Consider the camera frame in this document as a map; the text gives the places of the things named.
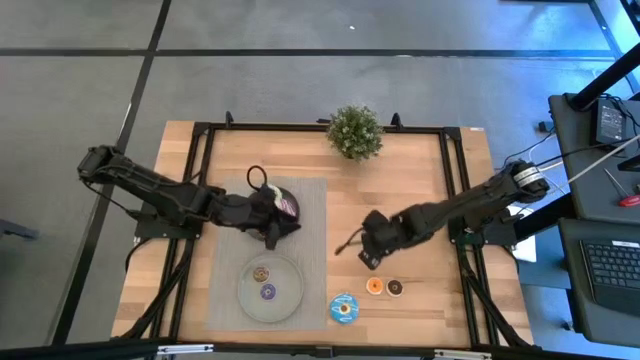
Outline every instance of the desk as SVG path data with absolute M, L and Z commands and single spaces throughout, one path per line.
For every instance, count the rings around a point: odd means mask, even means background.
M 193 122 L 167 123 L 155 171 L 175 180 L 182 178 L 193 126 Z M 493 172 L 487 140 L 481 129 L 463 128 L 461 133 L 473 186 Z M 456 252 L 448 241 L 446 229 L 437 232 L 431 241 L 386 258 L 373 272 L 357 258 L 355 247 L 338 257 L 333 254 L 336 246 L 360 226 L 370 210 L 392 214 L 416 202 L 438 202 L 447 197 L 437 136 L 385 134 L 383 144 L 378 158 L 358 165 L 332 150 L 322 132 L 216 131 L 208 184 L 221 186 L 226 177 L 244 178 L 247 168 L 254 164 L 263 166 L 269 176 L 327 178 L 327 300 L 349 291 L 358 298 L 361 313 L 351 326 L 338 325 L 327 318 L 327 328 L 323 331 L 207 330 L 208 284 L 217 240 L 216 227 L 205 224 L 194 250 L 179 340 L 468 347 Z M 455 152 L 450 151 L 450 156 L 454 158 Z M 457 171 L 454 176 L 459 191 Z M 113 326 L 114 336 L 128 330 L 156 295 L 166 248 L 166 240 L 153 240 L 132 257 Z M 520 336 L 532 342 L 513 259 L 497 247 L 485 249 L 484 255 L 492 298 Z M 404 295 L 393 300 L 388 296 L 368 295 L 364 284 L 374 275 L 400 279 L 405 283 Z M 481 339 L 486 343 L 479 301 L 475 309 Z M 167 334 L 170 316 L 171 311 L 165 311 L 161 335 Z
M 640 118 L 640 101 L 625 102 L 629 111 Z M 591 111 L 575 111 L 562 95 L 549 97 L 551 117 L 558 135 L 558 143 L 563 153 L 589 146 Z M 631 121 L 627 122 L 627 133 L 633 135 Z M 627 147 L 635 154 L 636 144 Z M 564 158 L 567 176 L 571 178 L 606 154 L 599 149 L 586 150 Z M 634 192 L 640 183 L 640 173 L 619 171 L 618 164 L 628 158 L 610 157 L 602 164 L 570 184 L 571 193 L 562 196 L 549 205 L 534 212 L 532 216 L 519 221 L 516 232 L 519 239 L 555 225 L 559 218 L 580 218 L 622 224 L 640 225 L 640 206 L 622 208 L 618 206 L 621 195 L 603 169 L 608 169 L 628 193 Z
M 625 105 L 630 112 L 640 117 L 640 102 L 627 102 Z M 561 151 L 565 153 L 589 146 L 592 113 L 571 109 L 561 95 L 551 96 L 549 106 Z M 627 133 L 633 134 L 631 122 L 627 126 Z M 634 154 L 636 146 L 636 144 L 630 144 L 627 149 L 630 148 L 631 151 L 627 151 L 627 154 Z M 567 176 L 571 178 L 605 154 L 604 151 L 592 149 L 565 157 L 564 166 Z M 638 328 L 640 318 L 604 308 L 593 301 L 579 248 L 579 240 L 589 238 L 620 238 L 637 241 L 640 207 L 619 207 L 617 202 L 620 194 L 603 171 L 604 168 L 608 169 L 631 193 L 633 186 L 640 183 L 640 174 L 618 171 L 617 165 L 623 160 L 625 159 L 608 158 L 571 183 L 570 194 L 558 198 L 516 222 L 515 228 L 517 237 L 522 239 L 559 221 L 559 231 L 571 280 L 571 289 L 568 294 L 576 331 L 595 342 L 640 346 L 635 333 L 629 334 L 621 330 Z

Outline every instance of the floor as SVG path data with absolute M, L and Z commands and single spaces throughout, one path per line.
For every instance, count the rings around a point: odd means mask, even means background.
M 623 32 L 616 2 L 598 3 L 614 35 Z M 5 0 L 0 48 L 145 49 L 161 5 L 162 0 L 72 0 L 64 6 Z M 629 41 L 637 39 L 625 40 L 625 51 Z M 346 104 L 369 106 L 382 123 L 397 111 L 406 125 L 484 127 L 494 165 L 500 166 L 507 155 L 544 136 L 535 126 L 549 119 L 549 95 L 579 91 L 612 61 L 527 56 L 530 50 L 608 50 L 587 4 L 501 0 L 176 0 L 158 48 L 523 52 L 157 57 L 139 109 L 132 107 L 128 117 L 135 122 L 127 154 L 147 166 L 153 165 L 167 120 L 222 121 L 229 110 L 238 122 L 313 122 Z M 8 170 L 0 174 L 0 218 L 41 232 L 36 241 L 0 241 L 0 348 L 50 341 L 96 200 L 77 181 L 75 167 L 88 147 L 118 139 L 142 64 L 138 56 L 0 56 L 0 164 Z M 625 81 L 610 92 L 632 94 Z M 533 158 L 558 151 L 551 139 Z M 560 167 L 549 176 L 566 181 Z M 122 192 L 114 197 L 139 206 Z M 109 337 L 133 228 L 132 220 L 109 209 L 71 342 Z M 592 344 L 562 330 L 558 320 L 567 320 L 568 308 L 556 290 L 523 291 L 538 345 L 640 356 L 637 349 Z

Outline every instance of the red handle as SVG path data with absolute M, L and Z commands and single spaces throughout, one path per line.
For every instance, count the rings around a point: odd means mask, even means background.
M 631 207 L 631 206 L 640 205 L 640 195 L 632 195 L 632 196 L 626 197 L 620 200 L 618 205 L 622 207 Z

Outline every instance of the screwdriver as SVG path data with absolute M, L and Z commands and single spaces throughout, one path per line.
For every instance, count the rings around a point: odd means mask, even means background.
M 604 172 L 607 173 L 607 175 L 609 176 L 609 178 L 611 179 L 611 181 L 614 182 L 614 184 L 618 185 L 618 188 L 622 191 L 622 193 L 626 196 L 624 198 L 622 198 L 620 200 L 620 202 L 618 202 L 618 206 L 622 206 L 622 207 L 631 207 L 631 206 L 636 206 L 636 205 L 640 205 L 640 195 L 629 195 L 628 192 L 626 192 L 624 190 L 624 188 L 622 187 L 622 185 L 620 185 L 620 183 L 618 182 L 618 180 L 616 180 L 616 178 L 613 177 L 613 175 L 611 175 L 611 173 L 609 172 L 609 170 L 604 169 Z

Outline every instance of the purple donut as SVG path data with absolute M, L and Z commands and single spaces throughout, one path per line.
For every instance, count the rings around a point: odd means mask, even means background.
M 273 300 L 276 296 L 276 287 L 271 284 L 264 284 L 260 289 L 260 297 L 262 300 Z

